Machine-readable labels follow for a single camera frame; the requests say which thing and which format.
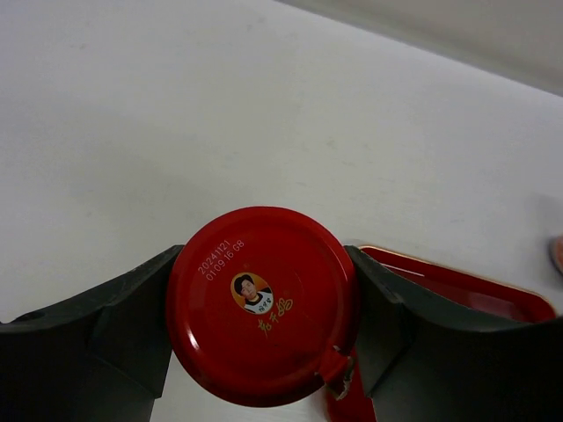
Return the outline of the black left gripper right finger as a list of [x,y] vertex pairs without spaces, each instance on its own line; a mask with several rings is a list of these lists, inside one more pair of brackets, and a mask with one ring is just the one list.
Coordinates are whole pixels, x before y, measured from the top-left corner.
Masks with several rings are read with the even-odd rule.
[[380,421],[559,421],[562,320],[471,309],[347,248],[359,283],[355,349]]

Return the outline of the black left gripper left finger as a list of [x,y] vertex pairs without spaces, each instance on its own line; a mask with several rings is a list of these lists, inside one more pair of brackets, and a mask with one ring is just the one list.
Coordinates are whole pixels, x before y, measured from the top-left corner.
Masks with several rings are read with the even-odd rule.
[[174,245],[112,280],[1,326],[3,421],[148,421],[172,346]]

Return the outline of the red lid chili sauce jar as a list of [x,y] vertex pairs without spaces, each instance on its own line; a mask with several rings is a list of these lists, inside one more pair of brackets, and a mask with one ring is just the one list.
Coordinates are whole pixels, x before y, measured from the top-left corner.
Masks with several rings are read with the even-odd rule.
[[173,265],[165,310],[182,367],[234,404],[342,391],[352,367],[354,265],[331,232],[290,209],[240,208],[202,227]]

